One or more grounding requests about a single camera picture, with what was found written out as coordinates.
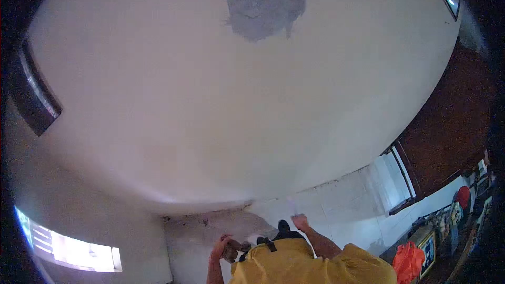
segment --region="ceiling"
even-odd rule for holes
[[[363,167],[433,91],[458,35],[443,0],[306,0],[256,43],[226,0],[45,0],[29,35],[63,106],[38,141],[155,211],[282,197]]]

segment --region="man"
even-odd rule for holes
[[[396,273],[387,262],[353,244],[341,250],[330,239],[313,230],[303,214],[291,217],[294,225],[307,235],[314,248],[297,231],[289,230],[285,220],[270,241],[259,237],[241,262],[233,263],[229,284],[249,283],[331,283],[396,284]],[[231,235],[224,234],[209,257],[207,284],[224,284],[219,260]]]

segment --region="red bag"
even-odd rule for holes
[[[410,284],[421,273],[424,263],[423,250],[416,248],[412,241],[406,245],[399,245],[393,259],[397,284]]]

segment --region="gray stain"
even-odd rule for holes
[[[291,36],[293,22],[305,11],[306,0],[226,0],[234,33],[257,42],[286,29]]]

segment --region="cluttered shelf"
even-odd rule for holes
[[[451,283],[479,250],[496,179],[486,166],[480,162],[471,175],[474,183],[461,187],[451,204],[419,217],[398,246],[381,255],[393,265],[398,283]]]

